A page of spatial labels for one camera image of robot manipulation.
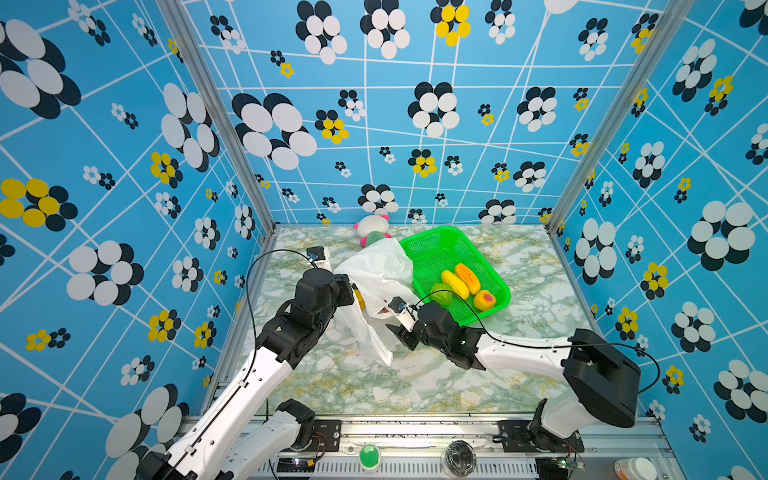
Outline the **yellow lemon fruit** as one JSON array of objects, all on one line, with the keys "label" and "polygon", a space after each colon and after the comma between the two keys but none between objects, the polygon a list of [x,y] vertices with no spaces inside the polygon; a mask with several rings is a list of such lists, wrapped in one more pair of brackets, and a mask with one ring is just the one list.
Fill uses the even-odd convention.
[{"label": "yellow lemon fruit", "polygon": [[457,274],[450,270],[444,270],[441,273],[441,281],[448,285],[461,299],[467,300],[470,296],[470,290],[467,283]]}]

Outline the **yellow red peach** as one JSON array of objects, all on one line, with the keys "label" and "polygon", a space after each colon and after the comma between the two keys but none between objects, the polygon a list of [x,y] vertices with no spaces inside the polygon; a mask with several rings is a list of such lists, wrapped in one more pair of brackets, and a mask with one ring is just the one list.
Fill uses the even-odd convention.
[{"label": "yellow red peach", "polygon": [[493,309],[497,304],[496,297],[488,290],[480,290],[474,295],[473,304],[479,311]]}]

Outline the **white plastic bag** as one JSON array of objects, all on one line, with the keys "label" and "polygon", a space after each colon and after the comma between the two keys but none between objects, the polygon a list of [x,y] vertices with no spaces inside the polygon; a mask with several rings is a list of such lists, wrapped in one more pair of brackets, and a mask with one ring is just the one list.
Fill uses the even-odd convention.
[{"label": "white plastic bag", "polygon": [[351,330],[363,353],[389,367],[395,341],[388,336],[385,321],[395,314],[388,304],[395,297],[416,302],[412,260],[396,239],[385,238],[351,255],[334,272],[347,276],[362,296],[354,305],[339,307],[334,319]]}]

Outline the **green lime fruit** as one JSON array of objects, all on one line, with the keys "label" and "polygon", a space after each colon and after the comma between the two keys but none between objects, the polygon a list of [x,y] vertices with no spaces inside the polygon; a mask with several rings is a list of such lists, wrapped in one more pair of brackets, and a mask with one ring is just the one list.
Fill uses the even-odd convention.
[{"label": "green lime fruit", "polygon": [[431,287],[429,299],[443,308],[448,308],[454,299],[454,292],[449,285],[439,282]]}]

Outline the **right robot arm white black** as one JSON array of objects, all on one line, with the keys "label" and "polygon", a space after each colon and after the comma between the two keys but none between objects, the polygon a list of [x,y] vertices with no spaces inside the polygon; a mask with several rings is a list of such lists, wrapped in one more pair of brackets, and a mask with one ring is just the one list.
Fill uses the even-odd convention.
[{"label": "right robot arm white black", "polygon": [[592,424],[635,424],[640,368],[589,329],[569,337],[526,339],[461,326],[436,302],[417,307],[396,297],[389,308],[399,323],[388,329],[410,350],[425,345],[465,370],[512,369],[567,384],[565,392],[537,404],[524,428],[523,441],[539,450],[574,445],[579,430]]}]

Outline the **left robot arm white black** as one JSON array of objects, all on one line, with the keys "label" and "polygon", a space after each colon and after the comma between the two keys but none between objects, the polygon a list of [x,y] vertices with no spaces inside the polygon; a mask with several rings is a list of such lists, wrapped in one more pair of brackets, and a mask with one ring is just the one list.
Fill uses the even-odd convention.
[{"label": "left robot arm white black", "polygon": [[313,411],[282,403],[268,421],[247,433],[259,408],[317,345],[336,310],[354,304],[345,274],[310,268],[255,338],[255,348],[196,424],[165,454],[148,453],[139,479],[247,479],[279,452],[305,445]]}]

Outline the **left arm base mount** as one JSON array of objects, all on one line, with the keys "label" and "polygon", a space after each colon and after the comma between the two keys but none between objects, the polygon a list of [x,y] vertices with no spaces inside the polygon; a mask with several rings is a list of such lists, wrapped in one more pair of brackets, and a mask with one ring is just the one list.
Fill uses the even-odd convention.
[{"label": "left arm base mount", "polygon": [[317,453],[339,451],[342,426],[340,420],[319,419],[311,408],[295,399],[279,404],[274,415],[278,412],[291,415],[299,426],[296,439],[285,452],[312,449]]}]

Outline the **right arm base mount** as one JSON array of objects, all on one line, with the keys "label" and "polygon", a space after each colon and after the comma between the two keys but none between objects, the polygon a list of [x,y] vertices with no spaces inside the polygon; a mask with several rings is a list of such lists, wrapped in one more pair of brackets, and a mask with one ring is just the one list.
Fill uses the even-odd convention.
[{"label": "right arm base mount", "polygon": [[583,453],[584,444],[578,431],[567,438],[560,438],[543,428],[542,414],[546,403],[546,399],[538,403],[530,421],[499,421],[499,432],[493,436],[492,441],[501,444],[506,453]]}]

